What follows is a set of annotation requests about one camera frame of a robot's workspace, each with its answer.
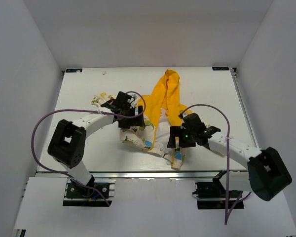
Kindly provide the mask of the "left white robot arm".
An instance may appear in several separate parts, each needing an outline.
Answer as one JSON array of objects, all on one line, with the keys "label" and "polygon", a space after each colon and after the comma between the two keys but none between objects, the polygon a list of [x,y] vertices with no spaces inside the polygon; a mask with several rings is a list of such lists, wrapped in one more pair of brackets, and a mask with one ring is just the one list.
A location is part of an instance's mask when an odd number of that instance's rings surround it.
[{"label": "left white robot arm", "polygon": [[82,118],[59,121],[47,149],[48,154],[65,168],[69,178],[77,183],[77,191],[83,197],[94,193],[94,177],[82,162],[86,139],[116,122],[120,129],[145,127],[144,112],[147,105],[140,94],[120,91],[116,97],[106,101],[100,99],[99,102],[95,111],[72,110],[88,113]]}]

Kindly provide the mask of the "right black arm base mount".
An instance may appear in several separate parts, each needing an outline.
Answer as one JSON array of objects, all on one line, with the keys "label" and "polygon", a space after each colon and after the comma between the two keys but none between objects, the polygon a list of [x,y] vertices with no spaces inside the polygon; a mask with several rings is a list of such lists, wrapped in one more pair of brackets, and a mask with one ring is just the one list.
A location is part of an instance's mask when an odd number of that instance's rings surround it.
[{"label": "right black arm base mount", "polygon": [[220,171],[213,178],[208,180],[196,181],[195,191],[192,196],[197,201],[198,210],[223,210],[225,209],[225,188],[220,179],[226,171]]}]

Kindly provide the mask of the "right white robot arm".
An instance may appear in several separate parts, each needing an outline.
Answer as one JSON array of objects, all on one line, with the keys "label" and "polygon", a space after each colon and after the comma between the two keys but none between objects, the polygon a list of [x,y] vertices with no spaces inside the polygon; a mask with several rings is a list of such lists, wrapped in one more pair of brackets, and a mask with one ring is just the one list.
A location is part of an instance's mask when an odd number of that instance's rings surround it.
[{"label": "right white robot arm", "polygon": [[196,113],[183,118],[180,126],[170,127],[168,148],[191,148],[196,145],[230,157],[246,171],[222,170],[213,179],[213,192],[224,197],[230,191],[252,192],[264,201],[272,200],[286,188],[292,177],[278,151],[261,149],[228,138],[215,126],[206,127]]}]

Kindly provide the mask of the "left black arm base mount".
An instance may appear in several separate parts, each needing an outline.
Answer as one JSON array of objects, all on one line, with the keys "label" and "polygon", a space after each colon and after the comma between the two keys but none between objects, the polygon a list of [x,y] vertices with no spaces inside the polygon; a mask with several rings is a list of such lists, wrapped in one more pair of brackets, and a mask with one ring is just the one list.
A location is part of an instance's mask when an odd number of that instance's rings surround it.
[{"label": "left black arm base mount", "polygon": [[68,179],[64,191],[63,206],[109,207],[114,197],[115,180],[96,179],[94,188],[98,192],[81,187]]}]

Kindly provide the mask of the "yellow patterned child jacket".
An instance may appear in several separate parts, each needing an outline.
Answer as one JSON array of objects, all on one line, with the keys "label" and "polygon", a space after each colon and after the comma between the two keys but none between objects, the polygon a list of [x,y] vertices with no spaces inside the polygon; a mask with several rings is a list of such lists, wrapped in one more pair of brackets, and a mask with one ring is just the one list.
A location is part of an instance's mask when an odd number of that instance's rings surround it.
[{"label": "yellow patterned child jacket", "polygon": [[145,127],[133,126],[120,129],[119,137],[122,143],[136,147],[147,153],[159,155],[168,160],[172,169],[180,169],[185,159],[186,148],[167,148],[170,137],[170,127],[180,126],[180,112],[186,106],[180,103],[180,76],[174,70],[166,70],[155,85],[151,95],[140,98],[134,92],[130,93],[133,105],[136,107],[146,103],[144,112]]}]

